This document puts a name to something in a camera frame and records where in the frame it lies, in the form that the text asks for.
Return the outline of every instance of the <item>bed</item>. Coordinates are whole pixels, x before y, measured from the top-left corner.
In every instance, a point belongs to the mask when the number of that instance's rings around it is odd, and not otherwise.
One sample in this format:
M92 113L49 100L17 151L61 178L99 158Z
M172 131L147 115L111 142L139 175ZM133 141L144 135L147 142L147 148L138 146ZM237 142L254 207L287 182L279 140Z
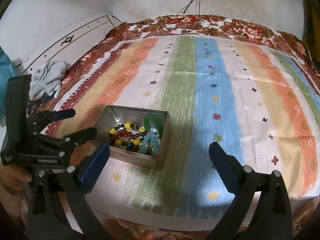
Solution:
M76 110L48 126L55 137L93 126L105 105L170 113L163 170L110 159L86 196L115 238L203 239L234 197L209 160L213 141L242 165L282 173L295 235L319 202L319 87L291 34L217 15L171 15L113 28L35 111ZM93 150L78 147L71 164Z

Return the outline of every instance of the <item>orange stripe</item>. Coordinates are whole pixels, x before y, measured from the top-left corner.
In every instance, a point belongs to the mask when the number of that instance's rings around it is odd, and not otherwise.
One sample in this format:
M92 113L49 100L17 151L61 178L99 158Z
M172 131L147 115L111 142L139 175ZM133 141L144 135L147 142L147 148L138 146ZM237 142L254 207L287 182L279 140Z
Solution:
M106 105L113 105L119 98L124 87L130 83L138 72L139 65L148 56L149 51L156 44L158 39L145 39L137 41L139 46L134 53L127 57L121 69L114 75L111 82L100 92L97 100L88 109L83 121L78 126L78 130L92 126Z
M282 97L283 105L288 113L289 120L295 129L295 136L300 145L304 157L304 185L300 186L301 194L305 194L310 190L310 186L314 185L317 179L316 169L312 170L310 164L315 162L317 167L316 149L308 145L308 140L311 138L311 143L315 145L315 139L312 136L308 121L301 109L297 96L282 76L278 67L271 63L270 58L258 46L248 44L248 48L257 57L260 66L266 70L267 75L272 80L273 86L280 97Z

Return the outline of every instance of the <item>white wall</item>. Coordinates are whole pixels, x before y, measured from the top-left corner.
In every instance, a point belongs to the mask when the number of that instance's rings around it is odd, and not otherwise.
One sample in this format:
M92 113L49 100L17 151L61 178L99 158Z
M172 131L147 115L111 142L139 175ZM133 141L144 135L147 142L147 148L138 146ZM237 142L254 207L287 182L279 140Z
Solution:
M190 0L13 0L0 20L0 45L19 64L69 25L100 11L121 21L176 14ZM198 0L187 13L198 13ZM302 37L302 0L201 0L202 14L262 24Z

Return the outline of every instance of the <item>green stripe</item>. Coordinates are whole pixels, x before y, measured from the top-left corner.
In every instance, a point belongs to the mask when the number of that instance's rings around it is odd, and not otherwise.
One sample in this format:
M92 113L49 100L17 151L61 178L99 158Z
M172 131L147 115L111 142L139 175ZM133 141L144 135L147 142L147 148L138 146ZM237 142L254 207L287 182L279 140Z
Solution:
M133 207L174 215L193 128L193 96L196 81L194 52L193 37L177 38L174 52L169 59L165 76L166 86L160 105L160 109L167 110L171 116L172 135L166 165L162 171L138 168L141 173L139 177L133 178L133 183L138 183Z
M296 82L298 88L303 93L306 101L308 102L310 109L315 117L316 120L320 120L320 111L316 107L315 101L312 99L308 88L303 84L303 82L300 80L299 76L292 70L289 62L284 58L283 55L281 55L279 52L273 51L273 55L279 60L279 62L283 65L283 67L286 69L289 75L291 75Z

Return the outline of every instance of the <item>finger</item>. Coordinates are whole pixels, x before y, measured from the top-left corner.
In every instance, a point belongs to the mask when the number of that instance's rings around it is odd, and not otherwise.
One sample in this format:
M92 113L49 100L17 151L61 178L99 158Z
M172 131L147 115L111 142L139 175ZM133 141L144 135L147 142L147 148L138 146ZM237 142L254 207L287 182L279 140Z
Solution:
M7 172L12 177L17 178L23 182L30 182L32 180L32 175L22 166L12 164L7 167Z

